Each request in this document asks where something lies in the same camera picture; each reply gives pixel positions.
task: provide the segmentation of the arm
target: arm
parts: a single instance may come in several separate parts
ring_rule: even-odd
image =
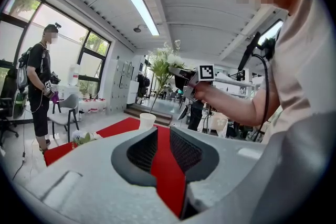
[[[41,91],[43,91],[44,88],[44,84],[41,82],[41,80],[39,79],[37,73],[36,73],[36,68],[35,67],[31,67],[28,66],[27,67],[27,76],[30,79],[30,81],[32,82],[32,84],[37,88],[40,89]]]
[[[228,118],[248,126],[262,124],[266,90],[260,89],[252,100],[236,98],[203,82],[197,85],[196,90],[197,99],[204,100]],[[271,117],[279,106],[277,92],[270,91],[266,119]]]

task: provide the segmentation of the black t-shirt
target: black t-shirt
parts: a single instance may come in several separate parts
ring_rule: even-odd
[[[41,72],[41,61],[43,57],[43,53],[45,56],[43,58],[43,70]],[[36,44],[31,50],[29,54],[28,66],[35,67],[35,71],[40,78],[42,83],[50,80],[51,72],[50,72],[50,55],[49,52],[43,47],[42,44]],[[28,80],[28,95],[29,97],[41,96],[41,91],[37,89],[30,80]]]

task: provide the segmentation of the stairs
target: stairs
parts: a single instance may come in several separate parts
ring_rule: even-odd
[[[124,110],[124,113],[128,115],[135,116],[140,118],[141,113],[149,113],[151,108],[148,106],[140,105],[140,104],[131,104],[127,105],[127,108]],[[159,111],[152,110],[151,114],[156,116],[155,123],[161,124],[164,126],[169,126],[173,120],[173,115],[161,113]]]

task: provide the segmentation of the vase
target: vase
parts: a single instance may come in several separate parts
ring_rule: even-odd
[[[156,116],[150,113],[141,113],[140,114],[140,126],[139,129],[149,130],[154,126]]]

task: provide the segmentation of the black mesh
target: black mesh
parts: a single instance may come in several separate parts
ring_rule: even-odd
[[[127,158],[132,164],[145,172],[151,172],[152,161],[157,149],[158,133],[152,133],[144,139],[130,146]]]
[[[199,163],[202,150],[177,133],[170,132],[170,149],[183,173]]]

